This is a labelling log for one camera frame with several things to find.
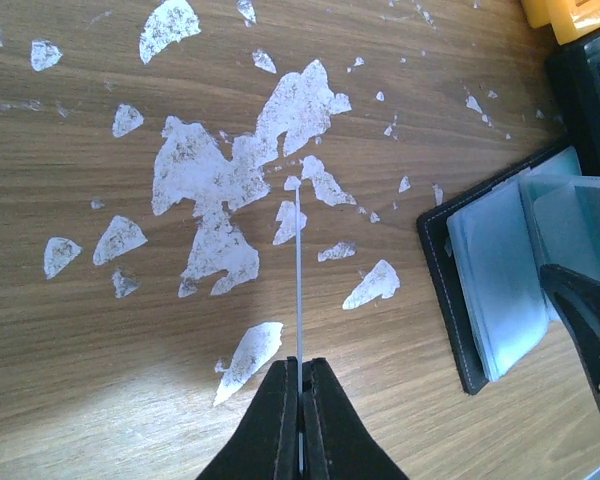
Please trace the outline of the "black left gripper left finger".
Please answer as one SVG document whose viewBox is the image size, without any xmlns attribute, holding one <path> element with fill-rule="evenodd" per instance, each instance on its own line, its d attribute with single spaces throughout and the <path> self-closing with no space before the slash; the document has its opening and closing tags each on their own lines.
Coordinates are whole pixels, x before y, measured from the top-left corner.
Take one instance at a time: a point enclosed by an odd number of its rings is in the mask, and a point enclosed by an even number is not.
<svg viewBox="0 0 600 480">
<path fill-rule="evenodd" d="M 298 477 L 298 371 L 294 357 L 271 365 L 235 432 L 198 477 Z"/>
</svg>

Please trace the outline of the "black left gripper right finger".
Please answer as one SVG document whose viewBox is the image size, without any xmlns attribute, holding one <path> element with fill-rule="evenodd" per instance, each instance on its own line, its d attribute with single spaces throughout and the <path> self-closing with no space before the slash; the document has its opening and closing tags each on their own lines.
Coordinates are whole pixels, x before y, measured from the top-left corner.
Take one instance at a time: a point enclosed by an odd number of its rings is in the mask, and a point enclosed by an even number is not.
<svg viewBox="0 0 600 480">
<path fill-rule="evenodd" d="M 303 364 L 303 479 L 405 479 L 369 434 L 324 358 Z"/>
</svg>

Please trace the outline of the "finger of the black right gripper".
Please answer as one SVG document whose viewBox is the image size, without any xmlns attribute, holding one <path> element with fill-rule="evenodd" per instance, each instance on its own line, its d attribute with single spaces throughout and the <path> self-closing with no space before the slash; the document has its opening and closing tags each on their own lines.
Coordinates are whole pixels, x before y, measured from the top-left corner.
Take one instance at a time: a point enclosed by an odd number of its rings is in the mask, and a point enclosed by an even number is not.
<svg viewBox="0 0 600 480">
<path fill-rule="evenodd" d="M 557 264 L 540 268 L 540 282 L 575 345 L 600 414 L 600 282 Z"/>
</svg>

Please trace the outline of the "black leather card holder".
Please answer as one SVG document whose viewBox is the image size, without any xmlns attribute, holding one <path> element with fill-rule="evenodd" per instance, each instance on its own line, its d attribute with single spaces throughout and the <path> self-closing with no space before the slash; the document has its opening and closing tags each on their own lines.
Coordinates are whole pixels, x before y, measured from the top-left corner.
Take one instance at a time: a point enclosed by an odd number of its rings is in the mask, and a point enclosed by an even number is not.
<svg viewBox="0 0 600 480">
<path fill-rule="evenodd" d="M 504 376 L 559 318 L 558 264 L 600 282 L 600 176 L 557 145 L 422 214 L 417 230 L 466 393 Z"/>
</svg>

